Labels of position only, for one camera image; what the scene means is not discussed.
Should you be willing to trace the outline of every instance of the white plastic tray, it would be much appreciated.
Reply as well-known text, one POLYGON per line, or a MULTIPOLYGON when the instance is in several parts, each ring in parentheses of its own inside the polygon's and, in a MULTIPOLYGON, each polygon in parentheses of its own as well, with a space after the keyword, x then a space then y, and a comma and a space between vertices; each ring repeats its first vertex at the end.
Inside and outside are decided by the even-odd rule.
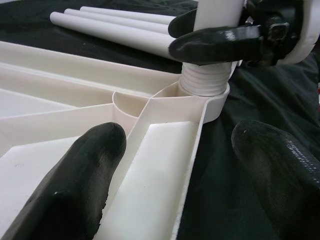
POLYGON ((127 148, 94 239, 175 239, 202 125, 229 92, 189 96, 179 77, 0 42, 0 237, 77 137, 115 122, 127 148))

